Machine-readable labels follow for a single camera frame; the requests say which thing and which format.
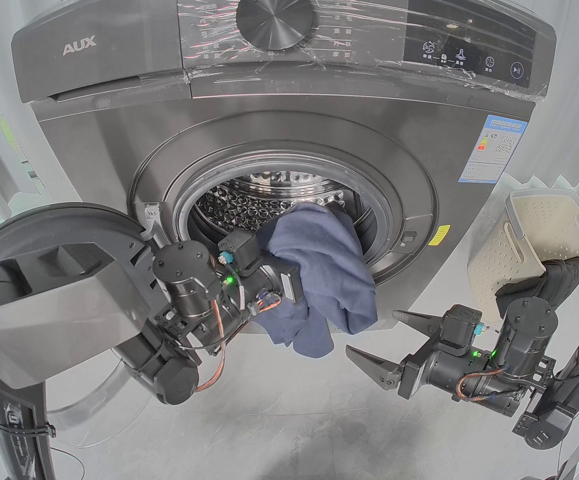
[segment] white laundry basket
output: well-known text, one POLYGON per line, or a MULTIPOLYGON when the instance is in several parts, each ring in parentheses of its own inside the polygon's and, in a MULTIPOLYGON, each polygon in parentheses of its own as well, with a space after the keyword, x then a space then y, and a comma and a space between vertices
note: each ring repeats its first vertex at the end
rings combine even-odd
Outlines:
POLYGON ((511 192, 504 212, 468 266, 483 321, 499 327, 494 294, 545 272, 542 261, 579 256, 579 196, 566 189, 511 192))

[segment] washing machine drum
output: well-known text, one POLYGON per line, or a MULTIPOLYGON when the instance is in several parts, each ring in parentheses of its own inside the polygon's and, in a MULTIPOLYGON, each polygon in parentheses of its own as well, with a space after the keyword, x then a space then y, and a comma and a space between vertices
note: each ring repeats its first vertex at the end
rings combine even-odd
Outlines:
POLYGON ((425 245, 435 206, 420 164, 385 135, 340 117, 281 110, 180 132, 143 164, 130 198, 139 220, 159 204, 170 240, 208 246, 235 228, 256 232, 299 202, 340 209, 354 220, 378 282, 425 245), (412 240, 401 247, 406 221, 412 240))

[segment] control panel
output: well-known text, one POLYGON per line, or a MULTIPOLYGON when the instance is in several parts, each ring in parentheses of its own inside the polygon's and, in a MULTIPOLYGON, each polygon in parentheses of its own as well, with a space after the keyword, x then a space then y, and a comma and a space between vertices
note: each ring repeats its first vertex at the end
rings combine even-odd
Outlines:
POLYGON ((409 0, 403 60, 530 84, 536 32, 467 0, 409 0))
POLYGON ((183 65, 259 61, 394 65, 401 60, 407 0, 287 0, 291 12, 282 11, 282 6, 277 9, 284 17, 266 8, 271 2, 276 0, 178 0, 183 65), (297 34, 274 30, 284 19, 298 29, 297 34), (302 38, 285 48, 278 47, 283 44, 266 48, 267 39, 257 33, 271 34, 275 41, 302 38))
POLYGON ((545 90, 553 59, 554 43, 543 44, 546 69, 531 85, 535 18, 488 0, 178 0, 178 10, 192 70, 260 61, 409 67, 531 92, 545 90))
POLYGON ((504 0, 64 0, 16 32, 12 55, 25 102, 152 73, 223 76, 207 69, 235 63, 226 80, 263 80, 277 62, 320 67, 323 81, 334 66, 533 99, 555 46, 548 24, 504 0))

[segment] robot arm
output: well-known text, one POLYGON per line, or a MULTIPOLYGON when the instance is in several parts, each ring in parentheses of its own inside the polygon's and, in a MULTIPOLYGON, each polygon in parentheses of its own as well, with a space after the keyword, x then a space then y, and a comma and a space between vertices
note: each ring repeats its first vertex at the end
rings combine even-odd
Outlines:
POLYGON ((162 403, 180 404, 198 388, 196 349, 215 354, 269 304, 302 297, 298 266, 251 234, 227 236, 216 262, 198 242, 156 248, 142 233, 125 215, 74 204, 0 226, 0 453, 10 480, 55 478, 46 379, 114 348, 162 403))
POLYGON ((579 411, 579 348, 558 375, 544 355, 558 325, 556 309, 579 283, 579 257, 550 260, 546 273, 497 292, 503 325, 492 351, 472 346, 482 324, 479 311, 456 305, 444 316, 394 311, 393 316, 429 340, 395 364, 358 349, 346 354, 383 389, 410 398, 430 384, 452 399, 475 402, 513 416, 527 390, 530 407, 513 432, 536 449, 549 449, 566 436, 579 411))

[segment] blue towel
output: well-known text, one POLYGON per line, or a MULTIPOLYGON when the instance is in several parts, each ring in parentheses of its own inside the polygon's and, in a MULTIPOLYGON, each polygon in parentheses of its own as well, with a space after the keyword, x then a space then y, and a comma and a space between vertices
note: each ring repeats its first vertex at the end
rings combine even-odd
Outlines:
POLYGON ((374 280, 348 215, 300 203, 257 237, 262 248, 301 266, 304 299, 284 300, 253 320, 275 344, 293 344, 303 356, 323 357, 334 349, 328 320, 348 334, 377 321, 374 280))

